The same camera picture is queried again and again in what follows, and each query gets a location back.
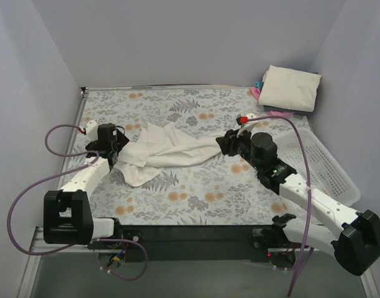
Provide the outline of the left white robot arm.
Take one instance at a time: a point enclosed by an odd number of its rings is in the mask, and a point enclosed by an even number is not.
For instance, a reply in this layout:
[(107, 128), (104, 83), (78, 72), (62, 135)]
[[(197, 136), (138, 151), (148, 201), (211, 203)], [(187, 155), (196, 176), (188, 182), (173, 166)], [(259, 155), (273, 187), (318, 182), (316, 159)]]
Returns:
[(129, 143), (125, 130), (112, 123), (94, 121), (81, 129), (91, 141), (80, 170), (59, 190), (49, 191), (43, 200), (43, 239), (48, 244), (88, 245), (102, 238), (109, 248), (123, 242), (114, 218), (93, 217), (89, 199), (102, 179), (118, 162), (119, 153)]

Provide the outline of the white t shirt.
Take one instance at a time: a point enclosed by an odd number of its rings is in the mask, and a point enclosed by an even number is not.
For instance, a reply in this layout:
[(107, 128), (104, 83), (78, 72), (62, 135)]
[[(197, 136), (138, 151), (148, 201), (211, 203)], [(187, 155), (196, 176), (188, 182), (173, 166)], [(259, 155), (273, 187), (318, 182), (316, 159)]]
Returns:
[(221, 152), (216, 142), (223, 131), (194, 138), (174, 123), (159, 127), (148, 123), (136, 142), (128, 142), (119, 153), (114, 168), (124, 175), (125, 183), (139, 187), (168, 167), (199, 165)]

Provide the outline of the white plastic basket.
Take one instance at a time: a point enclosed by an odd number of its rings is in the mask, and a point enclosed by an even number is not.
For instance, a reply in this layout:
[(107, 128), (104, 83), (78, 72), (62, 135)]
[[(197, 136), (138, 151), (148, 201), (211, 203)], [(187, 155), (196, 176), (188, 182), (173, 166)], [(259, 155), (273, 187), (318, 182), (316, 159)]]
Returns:
[(299, 128), (298, 132), (297, 135), (293, 130), (288, 130), (273, 136), (278, 146), (278, 157), (306, 178), (304, 158), (297, 138), (300, 136), (309, 165), (311, 185), (348, 207), (359, 201), (360, 190), (321, 141), (305, 128)]

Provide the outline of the pink folded t shirt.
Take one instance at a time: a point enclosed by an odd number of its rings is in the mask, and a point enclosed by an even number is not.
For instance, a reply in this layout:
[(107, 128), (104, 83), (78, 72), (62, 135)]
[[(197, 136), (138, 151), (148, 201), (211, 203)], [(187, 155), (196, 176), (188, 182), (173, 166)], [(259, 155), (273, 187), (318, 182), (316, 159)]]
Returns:
[[(251, 87), (249, 89), (249, 93), (256, 99), (257, 102), (259, 102), (259, 99), (260, 99), (260, 94), (261, 94), (261, 91), (259, 88), (256, 88), (256, 87)], [(266, 106), (262, 106), (263, 110), (268, 114), (268, 115), (271, 115), (271, 116), (282, 116), (282, 117), (287, 117), (287, 116), (290, 116), (290, 115), (294, 115), (293, 112), (286, 112), (286, 111), (276, 111), (276, 110), (271, 110), (269, 108), (267, 108)]]

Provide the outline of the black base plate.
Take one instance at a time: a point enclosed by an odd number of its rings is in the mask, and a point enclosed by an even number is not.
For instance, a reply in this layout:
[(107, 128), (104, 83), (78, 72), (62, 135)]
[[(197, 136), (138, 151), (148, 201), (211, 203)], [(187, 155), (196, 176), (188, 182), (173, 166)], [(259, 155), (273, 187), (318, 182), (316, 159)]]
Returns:
[(150, 261), (250, 260), (294, 245), (273, 225), (120, 225), (110, 239), (144, 247)]

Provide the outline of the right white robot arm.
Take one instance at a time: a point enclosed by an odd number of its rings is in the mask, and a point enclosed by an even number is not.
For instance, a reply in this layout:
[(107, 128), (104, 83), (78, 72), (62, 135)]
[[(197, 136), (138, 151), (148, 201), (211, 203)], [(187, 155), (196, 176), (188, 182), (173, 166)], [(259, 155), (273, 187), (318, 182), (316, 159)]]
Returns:
[(293, 167), (278, 158), (270, 134), (228, 130), (216, 142), (223, 155), (240, 155), (254, 168), (265, 188), (311, 211), (321, 224), (309, 231), (308, 246), (332, 255), (355, 276), (380, 258), (379, 217), (370, 210), (358, 212), (308, 186)]

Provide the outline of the cream folded t shirt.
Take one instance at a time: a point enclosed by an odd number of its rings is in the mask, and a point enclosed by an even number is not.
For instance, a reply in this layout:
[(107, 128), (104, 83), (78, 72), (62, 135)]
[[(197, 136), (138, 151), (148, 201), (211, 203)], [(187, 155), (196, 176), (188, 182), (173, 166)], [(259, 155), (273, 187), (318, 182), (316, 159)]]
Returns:
[(271, 65), (264, 75), (259, 103), (280, 109), (313, 112), (322, 76)]

